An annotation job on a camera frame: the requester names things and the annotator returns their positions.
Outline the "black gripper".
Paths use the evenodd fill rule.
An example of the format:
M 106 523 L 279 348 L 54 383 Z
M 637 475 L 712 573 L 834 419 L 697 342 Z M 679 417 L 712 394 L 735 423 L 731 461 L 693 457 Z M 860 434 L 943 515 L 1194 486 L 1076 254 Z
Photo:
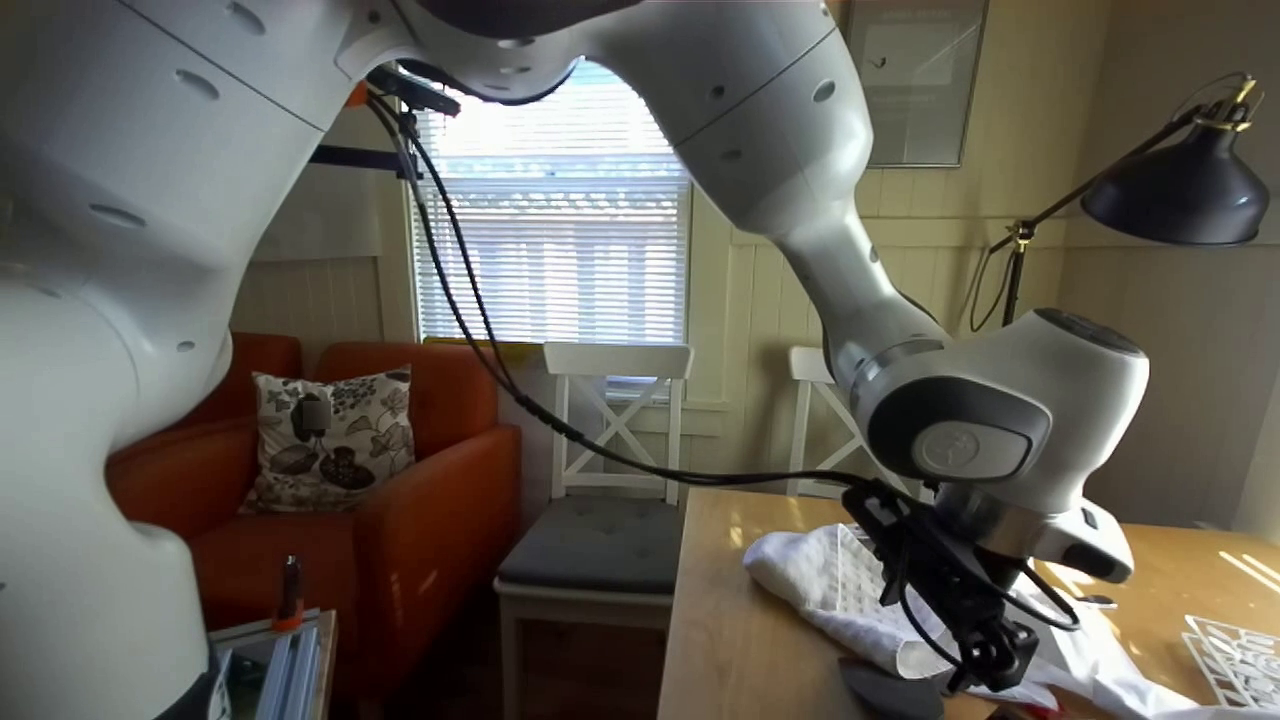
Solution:
M 946 666 L 946 689 L 1003 694 L 1022 679 L 1039 642 L 1003 613 L 1003 587 L 985 560 L 952 540 L 927 506 L 893 487 L 850 486 L 844 512 L 872 540 L 883 604 Z

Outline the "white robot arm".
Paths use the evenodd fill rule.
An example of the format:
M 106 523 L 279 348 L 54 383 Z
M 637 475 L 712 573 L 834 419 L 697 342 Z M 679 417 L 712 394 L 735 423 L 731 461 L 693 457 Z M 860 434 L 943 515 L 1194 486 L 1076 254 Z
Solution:
M 0 720 L 159 720 L 200 689 L 190 553 L 102 463 L 220 383 L 242 269 L 344 100 L 408 64 L 519 104 L 583 59 L 785 254 L 877 461 L 935 486 L 946 535 L 1129 578 L 1084 486 L 1145 352 L 1052 309 L 955 342 L 893 289 L 823 0 L 0 0 Z

